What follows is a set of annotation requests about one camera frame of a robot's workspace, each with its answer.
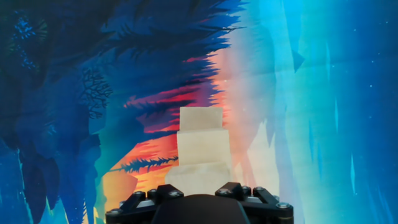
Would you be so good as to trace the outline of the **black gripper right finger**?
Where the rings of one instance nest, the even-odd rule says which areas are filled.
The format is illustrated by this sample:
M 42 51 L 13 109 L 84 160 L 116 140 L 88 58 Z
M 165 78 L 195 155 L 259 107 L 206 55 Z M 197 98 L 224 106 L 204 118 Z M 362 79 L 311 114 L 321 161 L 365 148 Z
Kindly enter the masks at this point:
M 237 182 L 228 182 L 215 191 L 215 196 L 232 199 L 239 212 L 249 223 L 294 224 L 294 208 L 281 202 L 264 187 L 248 187 Z

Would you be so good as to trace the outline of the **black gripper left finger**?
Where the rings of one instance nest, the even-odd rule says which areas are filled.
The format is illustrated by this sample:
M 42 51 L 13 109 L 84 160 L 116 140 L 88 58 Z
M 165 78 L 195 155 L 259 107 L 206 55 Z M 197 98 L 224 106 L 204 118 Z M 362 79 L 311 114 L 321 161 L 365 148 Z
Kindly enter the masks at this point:
M 119 208 L 106 212 L 106 224 L 150 224 L 160 205 L 167 200 L 184 197 L 173 185 L 160 185 L 147 192 L 137 191 L 123 201 Z

